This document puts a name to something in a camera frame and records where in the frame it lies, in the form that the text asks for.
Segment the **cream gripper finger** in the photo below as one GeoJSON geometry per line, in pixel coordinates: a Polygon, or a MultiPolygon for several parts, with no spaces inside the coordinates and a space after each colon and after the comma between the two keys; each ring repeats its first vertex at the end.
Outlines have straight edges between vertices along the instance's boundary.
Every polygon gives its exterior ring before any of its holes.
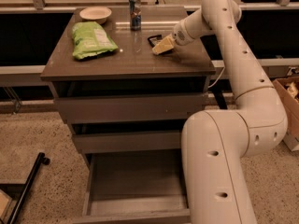
{"type": "Polygon", "coordinates": [[[164,37],[157,45],[152,48],[155,55],[160,55],[171,50],[175,45],[175,41],[171,35],[164,37]]]}

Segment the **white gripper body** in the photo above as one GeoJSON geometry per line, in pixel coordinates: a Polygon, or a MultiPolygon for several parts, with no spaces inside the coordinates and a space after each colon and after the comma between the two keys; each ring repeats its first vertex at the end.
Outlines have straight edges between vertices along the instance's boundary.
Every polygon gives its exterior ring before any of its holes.
{"type": "Polygon", "coordinates": [[[188,17],[174,26],[172,38],[178,45],[185,46],[208,33],[209,27],[201,18],[188,17]]]}

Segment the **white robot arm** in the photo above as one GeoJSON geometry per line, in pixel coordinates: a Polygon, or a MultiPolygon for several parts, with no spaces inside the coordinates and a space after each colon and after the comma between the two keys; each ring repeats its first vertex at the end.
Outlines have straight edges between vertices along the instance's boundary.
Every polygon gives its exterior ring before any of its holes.
{"type": "Polygon", "coordinates": [[[181,155],[191,224],[257,224],[240,160],[276,147],[288,128],[273,83],[236,27],[240,18],[234,0],[202,0],[153,48],[160,54],[216,36],[235,97],[234,110],[200,111],[184,124],[181,155]]]}

